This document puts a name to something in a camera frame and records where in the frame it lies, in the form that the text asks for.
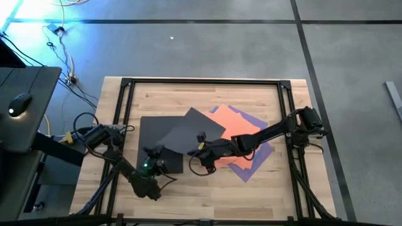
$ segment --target wire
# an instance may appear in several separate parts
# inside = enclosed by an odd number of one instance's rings
[[[64,27],[64,19],[65,19],[65,15],[64,15],[64,5],[63,5],[63,3],[62,3],[62,0],[58,0],[58,1],[60,1],[60,6],[62,7],[62,10],[63,10],[63,22],[62,22],[62,28]]]
[[[30,56],[28,56],[27,54],[25,54],[25,53],[23,53],[21,50],[19,50],[19,48],[18,48],[11,40],[9,40],[7,37],[5,37],[4,35],[0,35],[0,37],[1,37],[1,38],[4,38],[4,39],[7,40],[7,41],[9,41],[10,44],[12,44],[12,45],[14,46],[14,48],[15,48],[16,50],[18,50],[22,55],[28,57],[29,59],[33,60],[34,62],[36,62],[37,64],[39,64],[39,65],[41,65],[41,66],[45,66],[44,64],[42,64],[42,63],[36,61],[35,59],[31,58]]]
[[[29,63],[31,66],[33,66],[33,64],[32,64],[31,62],[29,62],[27,59],[23,58],[23,56],[21,56],[19,53],[17,53],[17,52],[14,51],[14,50],[11,50],[11,51],[13,51],[17,56],[19,56],[21,59],[25,60],[25,61],[26,61],[27,63]]]
[[[35,78],[33,79],[32,83],[31,83],[30,89],[28,90],[28,93],[31,92],[32,86],[35,83],[36,78],[38,77],[38,75],[39,75],[39,73],[40,73],[40,71],[42,70],[43,67],[44,66],[40,67],[39,70],[38,70],[38,73],[36,73]]]
[[[79,94],[77,94],[71,87],[69,87],[67,84],[64,83],[63,80],[61,80],[59,78],[59,81],[57,82],[59,85],[61,85],[62,87],[66,88],[67,90],[71,91],[71,93],[73,93],[74,95],[76,95],[78,98],[82,99],[84,102],[86,102],[87,104],[89,104],[93,109],[96,109],[96,105],[94,103],[92,103],[90,100],[80,96]]]
[[[193,172],[193,173],[194,173],[195,175],[197,175],[197,176],[208,176],[208,175],[211,175],[212,173],[215,173],[215,171],[216,171],[216,168],[215,168],[215,167],[212,169],[212,172],[211,172],[211,173],[206,173],[206,174],[200,174],[200,173],[197,173],[196,171],[193,170],[193,168],[191,167],[191,161],[193,160],[193,158],[194,158],[200,151],[201,151],[201,150],[197,150],[197,151],[191,156],[190,160],[188,161],[188,168],[190,168],[191,172]]]
[[[99,101],[99,99],[96,98],[96,97],[94,97],[93,95],[89,95],[88,93],[82,91],[82,89],[81,89],[77,84],[74,84],[74,85],[82,92],[82,94],[84,94],[84,95],[86,94],[86,95],[88,95],[89,97],[92,97],[93,99]]]
[[[253,155],[251,156],[250,159],[248,159],[246,156],[243,156],[243,158],[244,158],[245,160],[252,161],[252,160],[254,159],[254,155],[255,155],[255,154],[256,154],[256,151],[253,150]]]
[[[73,6],[73,5],[75,5],[75,4],[83,4],[83,3],[86,3],[86,2],[88,2],[89,0],[75,0],[74,2],[71,2],[71,1],[69,1],[69,0],[65,0],[66,1],[66,3],[67,4],[63,4],[63,3],[61,3],[60,2],[60,4],[56,4],[56,3],[49,3],[49,4],[52,4],[52,5],[54,5],[54,6]]]
[[[319,146],[318,144],[313,144],[313,143],[309,143],[309,145],[318,147],[319,149],[321,149],[321,151],[324,153],[324,148],[322,148],[321,146]]]
[[[50,136],[50,122],[46,114],[43,115],[44,118],[46,119],[46,124],[48,125],[48,136]]]
[[[170,183],[175,182],[177,179],[176,179],[176,178],[172,178],[171,176],[168,176],[168,175],[164,174],[164,173],[162,172],[162,170],[160,170],[160,171],[161,171],[161,174],[162,174],[163,176],[165,176],[165,177],[171,179],[171,181],[169,181],[168,183],[166,183],[165,185],[163,185],[163,186],[161,187],[160,191],[162,191],[166,186],[168,186]]]
[[[65,58],[66,58],[66,61],[65,61],[66,64],[67,64],[67,58],[68,58],[68,57],[70,58],[71,71],[70,71],[70,73],[68,74],[68,77],[73,77],[73,76],[74,76],[74,61],[73,61],[73,58],[72,58],[71,54],[69,54],[69,52],[67,51],[67,49],[66,49],[66,47],[65,47],[65,45],[64,45],[64,43],[63,43],[63,41],[62,41],[63,35],[64,35],[64,32],[63,32],[63,31],[59,31],[58,42],[59,42],[59,44],[60,44],[60,45],[62,46],[62,48],[63,48],[64,56],[65,56]]]
[[[46,43],[46,45],[49,46],[49,48],[56,54],[56,57],[67,67],[67,73],[69,74],[70,71],[71,71],[71,68],[70,68],[70,66],[67,64],[68,58],[66,58],[66,59],[63,60],[63,59],[57,54],[57,52],[56,52],[56,46],[52,43],[52,41],[50,40],[49,36],[46,35],[45,31],[43,30],[44,28],[47,29],[47,27],[46,27],[46,26],[42,26],[42,33],[43,33],[43,34],[46,36],[46,38],[48,39],[48,42]]]
[[[131,129],[131,130],[127,130],[126,132],[131,132],[131,131],[134,131],[134,130],[136,129],[134,126],[128,125],[128,126],[125,126],[125,127],[122,128],[122,129],[120,129],[119,132],[122,131],[123,129],[129,128],[129,127],[132,128],[132,129]]]
[[[99,120],[98,120],[98,118],[97,118],[93,113],[90,113],[90,112],[83,112],[83,113],[77,115],[77,116],[75,117],[74,121],[73,121],[73,130],[74,130],[74,131],[77,131],[77,127],[76,127],[76,125],[77,125],[77,120],[78,120],[81,116],[83,116],[83,115],[90,115],[90,116],[92,116],[92,117],[95,119],[96,124],[99,125]]]
[[[3,84],[7,81],[8,77],[13,73],[14,70],[15,70],[15,68],[13,68],[13,69],[8,73],[8,75],[6,76],[6,78],[5,78],[5,79],[3,80],[3,82],[1,83],[0,87],[3,86]]]

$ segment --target black computer mouse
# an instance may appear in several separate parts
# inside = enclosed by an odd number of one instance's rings
[[[25,112],[32,100],[32,95],[29,93],[23,93],[16,96],[8,106],[8,113],[11,117],[20,116]]]

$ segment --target wooden table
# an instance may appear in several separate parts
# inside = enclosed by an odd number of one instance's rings
[[[106,77],[104,80],[96,111],[100,123],[112,124],[121,79]],[[291,85],[296,108],[311,106],[306,81],[291,80]],[[269,125],[281,120],[276,87],[136,83],[129,117],[129,125],[136,129],[127,134],[124,157],[133,166],[136,165],[141,116],[183,116],[190,107],[207,113],[220,104],[232,105],[268,122]],[[185,156],[184,173],[175,175],[178,181],[168,185],[156,202],[149,198],[138,198],[131,185],[120,175],[113,215],[123,213],[128,218],[216,220],[286,220],[287,216],[296,216],[285,139],[281,136],[269,143],[274,151],[247,183],[229,168],[218,169],[210,176],[194,175],[188,168],[189,158]],[[321,150],[313,146],[306,148],[305,161],[313,192],[326,209],[335,215]],[[91,155],[85,157],[70,212],[80,210],[95,192],[103,165],[103,159]],[[167,181],[164,177],[158,177],[160,186]],[[307,216],[302,190],[300,196],[303,213]],[[108,198],[109,190],[105,194],[102,213],[106,212]]]

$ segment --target concrete floor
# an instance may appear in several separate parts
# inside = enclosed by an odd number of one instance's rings
[[[402,19],[402,2],[397,0],[296,2],[301,19]],[[91,0],[67,7],[65,13],[66,19],[294,19],[288,0]],[[60,7],[23,1],[15,18],[24,23],[11,23],[6,32],[29,56],[63,67],[46,46],[41,27],[48,23],[31,20],[61,17]],[[63,42],[74,58],[76,75],[96,97],[105,76],[303,78],[317,106],[295,24],[66,23],[65,28]],[[402,94],[402,24],[305,24],[303,29],[356,217],[398,225],[402,124],[383,82],[394,81]],[[46,32],[56,44],[57,37]],[[71,130],[74,117],[83,111],[92,109],[58,86],[46,112],[52,134]],[[91,121],[83,117],[79,123]],[[337,214],[346,219],[324,147]],[[47,210],[21,218],[66,215],[74,180],[44,187],[38,199],[46,201]]]

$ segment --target black paper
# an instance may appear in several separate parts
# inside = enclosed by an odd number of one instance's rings
[[[137,155],[137,169],[148,157],[143,147],[153,148],[156,143],[180,123],[183,116],[141,117],[139,127],[139,144]],[[169,173],[183,173],[183,155],[163,149],[160,159],[166,160]]]
[[[197,135],[200,132],[205,132],[207,140],[213,141],[222,136],[225,128],[191,108],[179,125],[158,141],[158,144],[174,152],[187,154],[198,147]]]

